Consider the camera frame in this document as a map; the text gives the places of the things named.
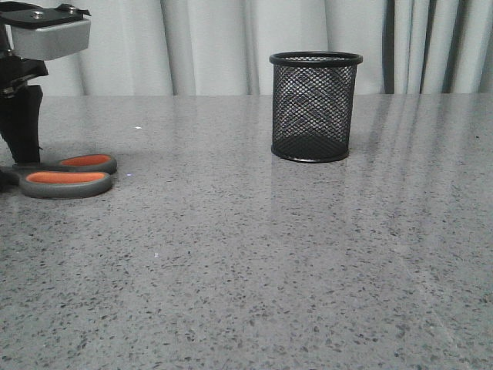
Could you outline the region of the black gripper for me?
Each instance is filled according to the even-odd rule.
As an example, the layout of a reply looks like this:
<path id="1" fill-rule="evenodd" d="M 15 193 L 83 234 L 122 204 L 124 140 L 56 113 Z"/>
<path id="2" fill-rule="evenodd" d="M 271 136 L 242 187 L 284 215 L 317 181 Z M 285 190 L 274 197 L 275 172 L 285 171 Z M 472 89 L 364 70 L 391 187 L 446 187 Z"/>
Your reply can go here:
<path id="1" fill-rule="evenodd" d="M 38 127 L 43 93 L 41 86 L 26 84 L 48 74 L 43 61 L 14 53 L 1 24 L 1 96 L 13 96 L 1 98 L 1 136 L 16 163 L 40 162 Z"/>

